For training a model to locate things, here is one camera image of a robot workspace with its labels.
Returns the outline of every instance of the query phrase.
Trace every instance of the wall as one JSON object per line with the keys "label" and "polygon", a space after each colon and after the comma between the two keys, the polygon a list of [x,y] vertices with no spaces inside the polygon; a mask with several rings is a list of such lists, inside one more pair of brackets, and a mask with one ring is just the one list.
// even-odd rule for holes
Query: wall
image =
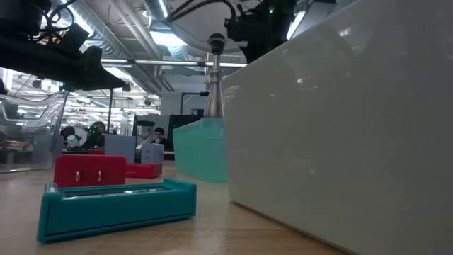
{"label": "wall", "polygon": [[[163,93],[161,95],[161,115],[180,115],[181,93]],[[192,109],[204,109],[207,96],[185,95],[183,115],[192,114]]]}

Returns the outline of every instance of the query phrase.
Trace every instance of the teal tray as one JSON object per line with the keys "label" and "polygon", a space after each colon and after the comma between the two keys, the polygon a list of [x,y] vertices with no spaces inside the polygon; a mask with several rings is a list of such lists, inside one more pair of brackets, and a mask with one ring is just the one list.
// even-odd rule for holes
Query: teal tray
{"label": "teal tray", "polygon": [[176,170],[202,181],[226,183],[224,120],[205,118],[173,130]]}
{"label": "teal tray", "polygon": [[42,196],[38,241],[92,236],[194,217],[197,186],[163,183],[61,188],[48,183]]}

